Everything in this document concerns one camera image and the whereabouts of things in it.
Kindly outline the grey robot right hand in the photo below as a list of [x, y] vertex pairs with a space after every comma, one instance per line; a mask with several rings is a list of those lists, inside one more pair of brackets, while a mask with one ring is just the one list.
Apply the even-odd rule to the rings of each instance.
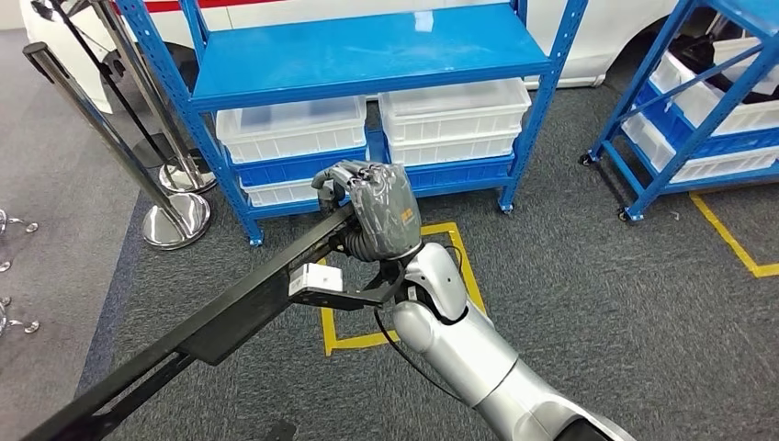
[[347, 193], [360, 229], [349, 232], [344, 248], [362, 262], [395, 260], [421, 243], [421, 217], [405, 169], [400, 164], [343, 160], [318, 172], [317, 190], [333, 181], [333, 195]]

